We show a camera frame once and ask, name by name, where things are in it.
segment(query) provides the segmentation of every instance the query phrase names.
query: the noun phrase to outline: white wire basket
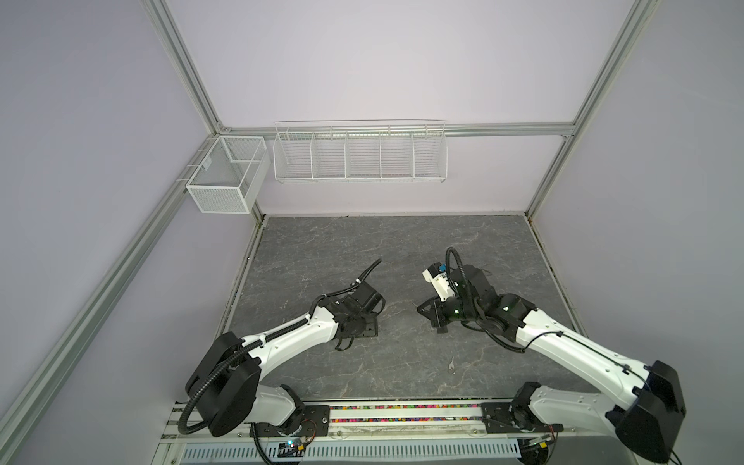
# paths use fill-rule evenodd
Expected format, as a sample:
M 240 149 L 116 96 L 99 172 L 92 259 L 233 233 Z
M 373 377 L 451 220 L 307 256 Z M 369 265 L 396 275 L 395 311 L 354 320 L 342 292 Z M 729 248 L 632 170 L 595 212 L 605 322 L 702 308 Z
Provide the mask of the white wire basket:
M 279 182 L 439 181 L 447 177 L 444 123 L 287 127 L 274 144 Z
M 186 184 L 204 213 L 251 212 L 269 171 L 263 137 L 221 135 Z

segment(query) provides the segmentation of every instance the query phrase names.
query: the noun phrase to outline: red wire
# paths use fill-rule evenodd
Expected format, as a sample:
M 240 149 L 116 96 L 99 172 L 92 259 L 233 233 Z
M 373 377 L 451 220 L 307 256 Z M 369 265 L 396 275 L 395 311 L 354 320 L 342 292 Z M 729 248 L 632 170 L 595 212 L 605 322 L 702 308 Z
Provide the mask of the red wire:
M 551 429 L 551 437 L 553 438 L 553 450 L 551 450 L 551 453 L 548 455 L 548 459 L 545 461 L 545 463 L 549 462 L 550 459 L 553 457 L 553 452 L 556 451 L 556 444 L 558 441 L 558 438 L 556 437 L 556 432 L 553 430 L 553 425 L 548 425 L 548 428 Z
M 312 443 L 312 440 L 313 440 L 313 439 L 315 439 L 315 433 L 316 433 L 316 432 L 318 431 L 318 424 L 317 424 L 317 423 L 316 423 L 315 421 L 311 420 L 310 418 L 306 418 L 305 420 L 302 420 L 302 421 L 300 422 L 300 424 L 302 424 L 302 423 L 305 423 L 306 421 L 309 421 L 309 422 L 311 422 L 311 423 L 312 423 L 312 425 L 314 426 L 314 428 L 312 429 L 312 437 L 310 438 L 310 440 L 309 440 L 309 441 L 307 441 L 307 442 L 306 442 L 306 443 L 304 444 L 304 445 L 305 445 L 305 447 L 307 447 L 307 445 L 308 445 L 308 444 Z

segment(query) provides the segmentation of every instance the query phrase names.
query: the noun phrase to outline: wire mesh basket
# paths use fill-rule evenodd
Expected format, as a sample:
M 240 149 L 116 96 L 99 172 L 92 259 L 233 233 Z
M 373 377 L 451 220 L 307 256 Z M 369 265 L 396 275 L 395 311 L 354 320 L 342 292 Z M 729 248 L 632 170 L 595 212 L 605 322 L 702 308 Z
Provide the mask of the wire mesh basket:
M 277 133 L 274 170 L 279 182 L 442 182 L 444 124 L 287 127 Z
M 221 135 L 186 188 L 204 213 L 247 214 L 270 164 L 263 137 Z

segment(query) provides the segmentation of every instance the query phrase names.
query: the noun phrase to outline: aluminum frame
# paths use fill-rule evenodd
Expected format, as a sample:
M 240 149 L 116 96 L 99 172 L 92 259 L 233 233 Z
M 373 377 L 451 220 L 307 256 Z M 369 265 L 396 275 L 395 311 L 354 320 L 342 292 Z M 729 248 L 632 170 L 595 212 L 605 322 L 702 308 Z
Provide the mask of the aluminum frame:
M 186 182 L 205 157 L 214 137 L 207 137 L 173 182 L 135 238 L 106 273 L 60 340 L 0 420 L 0 465 L 8 465 L 41 420 L 83 357 L 129 283 L 155 247 L 187 195 Z
M 346 127 L 345 129 L 375 129 L 375 126 Z M 337 126 L 303 126 L 305 132 L 331 132 Z M 444 127 L 445 137 L 484 137 L 497 135 L 564 135 L 574 134 L 576 126 L 572 122 L 558 123 L 488 123 L 488 124 L 447 124 Z M 276 127 L 227 128 L 223 135 L 257 135 L 267 141 L 277 136 Z
M 536 433 L 488 434 L 481 419 L 483 402 L 510 402 L 511 399 L 427 399 L 427 400 L 331 400 L 305 402 L 306 405 L 331 405 L 328 436 L 317 437 L 316 446 L 343 446 L 365 443 L 370 446 L 381 441 L 406 443 L 416 440 L 460 441 L 516 439 L 535 437 Z M 406 408 L 420 405 L 422 408 Z M 252 443 L 250 424 L 243 423 L 228 434 L 216 438 L 206 430 L 188 436 L 178 433 L 177 422 L 183 404 L 176 404 L 161 436 L 153 465 L 180 464 L 183 454 L 191 447 L 212 445 L 241 446 Z M 192 413 L 189 423 L 201 420 L 199 412 Z M 598 436 L 597 432 L 567 428 L 565 436 Z
M 526 214 L 525 222 L 527 223 L 527 227 L 530 229 L 530 233 L 532 233 L 532 238 L 535 241 L 535 245 L 537 245 L 537 249 L 540 250 L 540 256 L 542 257 L 542 261 L 545 262 L 545 267 L 548 268 L 548 272 L 550 273 L 551 279 L 553 280 L 553 285 L 556 287 L 556 289 L 558 289 L 561 301 L 563 302 L 563 306 L 565 307 L 566 312 L 568 312 L 568 317 L 571 319 L 571 325 L 574 327 L 574 331 L 579 333 L 581 336 L 588 337 L 588 335 L 586 334 L 586 327 L 581 322 L 581 318 L 579 318 L 576 307 L 574 307 L 574 305 L 571 303 L 571 300 L 568 298 L 568 294 L 566 293 L 563 285 L 561 285 L 560 281 L 558 281 L 558 276 L 556 275 L 553 263 L 551 263 L 551 261 L 548 259 L 548 255 L 545 253 L 545 247 L 542 246 L 542 241 L 540 240 L 540 235 L 538 234 L 535 225 L 532 224 L 531 219 L 527 218 Z
M 660 1 L 636 0 L 633 4 L 630 14 L 626 18 L 589 95 L 573 122 L 448 125 L 446 132 L 448 137 L 562 135 L 566 138 L 530 203 L 526 212 L 528 218 L 532 217 L 542 204 L 560 169 L 565 164 L 565 160 L 573 152 L 578 139 L 585 132 L 588 122 L 607 94 L 612 81 L 616 78 L 618 71 L 632 50 L 632 46 L 647 26 Z M 222 125 L 214 106 L 209 100 L 205 87 L 199 79 L 199 75 L 196 73 L 193 61 L 189 57 L 167 5 L 163 0 L 141 0 L 141 2 L 153 21 L 153 25 L 209 133 L 212 135 L 262 135 L 268 139 L 275 137 L 276 129 L 274 128 L 231 129 Z M 6 415 L 0 420 L 0 465 L 9 464 L 16 456 L 20 446 L 28 438 L 47 407 L 54 400 L 57 392 L 85 353 L 139 267 L 152 251 L 183 202 L 187 193 L 185 183 L 193 174 L 196 165 L 202 161 L 205 155 L 205 145 L 212 140 L 212 137 L 208 137 L 196 152 L 189 165 L 173 183 L 158 207 L 150 214 L 135 238 L 116 260 L 86 302 L 86 305 L 49 353 L 42 366 L 32 376 Z M 257 228 L 254 240 L 259 240 L 259 228 L 261 228 L 263 222 L 263 214 L 257 204 L 252 209 L 252 213 L 256 218 Z M 230 313 L 227 309 L 226 315 L 228 315 L 228 318 L 223 322 L 222 328 L 229 321 Z M 156 457 L 163 457 L 167 460 L 172 454 L 177 453 L 176 449 L 178 447 L 173 449 L 169 446 L 159 447 Z
M 233 286 L 230 291 L 230 298 L 225 306 L 225 312 L 222 314 L 222 318 L 219 320 L 217 331 L 214 334 L 214 338 L 217 339 L 223 333 L 227 333 L 232 323 L 232 318 L 235 315 L 235 309 L 237 308 L 240 297 L 243 296 L 243 289 L 246 287 L 246 280 L 248 279 L 248 271 L 251 269 L 252 260 L 256 257 L 256 251 L 258 250 L 258 244 L 261 242 L 263 236 L 263 230 L 266 228 L 266 223 L 269 222 L 268 217 L 264 217 L 261 223 L 256 223 L 251 240 L 248 242 L 246 248 L 246 254 L 243 256 L 243 264 L 240 267 Z
M 658 8 L 661 0 L 635 0 L 630 13 L 623 23 L 615 42 L 612 44 L 609 55 L 602 64 L 597 78 L 589 89 L 589 93 L 584 99 L 584 103 L 579 108 L 579 112 L 574 119 L 574 134 L 564 135 L 565 140 L 558 149 L 558 153 L 553 158 L 548 171 L 545 172 L 534 197 L 527 208 L 527 217 L 532 218 L 540 208 L 540 205 L 548 195 L 553 183 L 558 177 L 561 169 L 565 166 L 568 157 L 576 149 L 578 141 L 584 135 L 586 128 L 591 123 L 591 118 L 599 108 L 602 100 L 612 87 L 612 83 L 618 76 L 618 72 L 625 64 L 627 57 L 630 55 L 633 46 L 638 37 L 649 24 L 649 20 Z

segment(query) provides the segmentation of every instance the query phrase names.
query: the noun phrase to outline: gray marble surface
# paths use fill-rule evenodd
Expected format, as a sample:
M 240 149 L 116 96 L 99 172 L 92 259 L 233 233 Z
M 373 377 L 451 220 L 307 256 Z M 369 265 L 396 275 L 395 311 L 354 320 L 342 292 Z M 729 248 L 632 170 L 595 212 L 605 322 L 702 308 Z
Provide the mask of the gray marble surface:
M 523 217 L 311 217 L 269 219 L 230 329 L 241 337 L 296 318 L 380 257 L 367 279 L 388 302 L 379 335 L 345 352 L 334 351 L 334 341 L 312 347 L 263 384 L 288 384 L 304 400 L 512 397 L 526 381 L 594 390 L 532 350 L 511 353 L 458 324 L 437 334 L 416 306 L 434 295 L 421 272 L 444 262 L 448 246 L 486 270 L 500 293 L 521 295 L 571 326 Z

